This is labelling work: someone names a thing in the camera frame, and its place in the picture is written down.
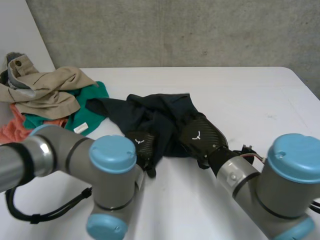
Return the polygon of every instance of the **garment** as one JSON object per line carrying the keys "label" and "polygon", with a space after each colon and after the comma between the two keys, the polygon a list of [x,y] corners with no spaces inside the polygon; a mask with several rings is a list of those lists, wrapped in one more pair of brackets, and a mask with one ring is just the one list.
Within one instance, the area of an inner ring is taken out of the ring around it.
{"label": "garment", "polygon": [[0,76],[0,102],[16,103],[20,113],[47,119],[63,118],[79,110],[76,98],[66,91],[95,84],[76,67],[39,73],[26,55],[11,60],[7,74]]}
{"label": "garment", "polygon": [[145,97],[130,94],[126,100],[94,98],[86,102],[86,108],[109,117],[125,135],[132,131],[156,135],[155,153],[151,163],[153,167],[162,156],[189,156],[179,143],[177,125],[185,116],[199,113],[189,94],[153,94]]}
{"label": "garment", "polygon": [[[93,99],[95,97],[99,98],[108,98],[108,92],[106,90],[105,85],[97,81],[96,82],[98,86],[96,85],[90,85],[86,86],[82,89],[69,91],[68,93],[75,96],[75,99],[80,105],[80,109],[71,114],[69,117],[65,128],[74,131],[76,127],[79,127],[80,125],[86,123],[88,125],[88,129],[81,132],[82,135],[86,136],[93,132],[97,127],[99,127],[100,123],[106,118],[105,116],[98,115],[88,109],[85,108],[86,101],[88,99]],[[44,124],[44,121],[48,121],[49,119],[33,115],[33,114],[25,114],[25,121],[23,123],[23,126],[26,129],[34,129],[42,124]]]}
{"label": "garment", "polygon": [[[16,108],[15,104],[10,104],[10,109],[13,113],[12,119],[7,125],[0,128],[0,143],[7,144],[12,142],[23,141],[31,132],[32,129],[25,129],[23,122],[25,117]],[[67,122],[67,118],[61,118],[53,121],[45,121],[45,124],[55,124],[63,127]]]}
{"label": "garment", "polygon": [[109,97],[105,85],[100,81],[97,81],[96,83],[98,86],[91,85],[74,91],[74,96],[80,104],[80,109],[69,117],[68,122],[65,125],[65,129],[74,131],[75,128],[86,123],[88,129],[81,132],[83,136],[86,136],[99,127],[101,122],[106,118],[106,116],[96,114],[86,108],[86,102],[88,99]]}

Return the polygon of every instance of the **light blue joint cap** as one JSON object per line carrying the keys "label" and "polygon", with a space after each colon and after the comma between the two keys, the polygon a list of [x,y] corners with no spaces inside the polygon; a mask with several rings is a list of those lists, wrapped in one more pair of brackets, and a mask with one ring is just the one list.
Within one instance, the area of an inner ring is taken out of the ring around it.
{"label": "light blue joint cap", "polygon": [[93,142],[89,150],[91,162],[101,171],[123,174],[137,162],[134,143],[124,136],[103,136]]}
{"label": "light blue joint cap", "polygon": [[128,225],[115,216],[97,213],[89,216],[86,231],[95,240],[122,240]]}
{"label": "light blue joint cap", "polygon": [[301,240],[315,229],[315,223],[311,217],[306,218],[299,224],[281,233],[272,240]]}
{"label": "light blue joint cap", "polygon": [[320,183],[320,140],[297,133],[278,137],[267,162],[281,177],[299,184]]}
{"label": "light blue joint cap", "polygon": [[29,136],[35,135],[39,130],[41,130],[41,129],[43,129],[43,128],[52,127],[52,126],[61,128],[60,126],[54,125],[54,124],[42,124],[42,125],[40,125],[40,126],[37,126],[35,129],[33,129],[32,132],[29,134]]}

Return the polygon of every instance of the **pile of clothes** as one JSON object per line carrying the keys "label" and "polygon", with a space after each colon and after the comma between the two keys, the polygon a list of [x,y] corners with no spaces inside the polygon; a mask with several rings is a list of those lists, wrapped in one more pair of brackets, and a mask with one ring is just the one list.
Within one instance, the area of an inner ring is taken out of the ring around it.
{"label": "pile of clothes", "polygon": [[42,124],[86,136],[105,119],[85,108],[87,100],[97,97],[109,97],[105,85],[80,69],[38,72],[25,54],[9,53],[0,71],[0,102],[10,104],[14,118],[0,128],[0,144],[23,141]]}

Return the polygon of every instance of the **khaki fabric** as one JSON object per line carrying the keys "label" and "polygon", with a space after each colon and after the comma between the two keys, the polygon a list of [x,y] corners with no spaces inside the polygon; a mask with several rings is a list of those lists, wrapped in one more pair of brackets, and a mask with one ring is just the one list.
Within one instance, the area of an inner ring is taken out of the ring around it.
{"label": "khaki fabric", "polygon": [[16,103],[20,113],[59,119],[80,109],[76,98],[65,92],[96,84],[76,67],[38,72],[26,55],[7,64],[8,81],[0,83],[0,102]]}

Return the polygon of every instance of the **black cable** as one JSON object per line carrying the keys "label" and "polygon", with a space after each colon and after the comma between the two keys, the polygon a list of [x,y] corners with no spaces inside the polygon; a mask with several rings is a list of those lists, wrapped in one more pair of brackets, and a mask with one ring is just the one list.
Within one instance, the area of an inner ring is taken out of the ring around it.
{"label": "black cable", "polygon": [[62,215],[66,214],[70,209],[72,209],[74,206],[76,206],[78,203],[80,203],[83,199],[87,199],[92,195],[92,187],[88,187],[85,190],[82,191],[81,194],[76,196],[74,199],[70,200],[63,206],[59,207],[58,209],[51,211],[46,214],[33,214],[33,215],[26,215],[19,211],[14,204],[14,196],[16,192],[16,187],[9,189],[5,192],[5,199],[6,199],[6,205],[8,207],[9,212],[11,215],[19,219],[21,221],[30,222],[31,224],[38,224],[41,222],[48,222],[54,219],[57,219],[61,217]]}

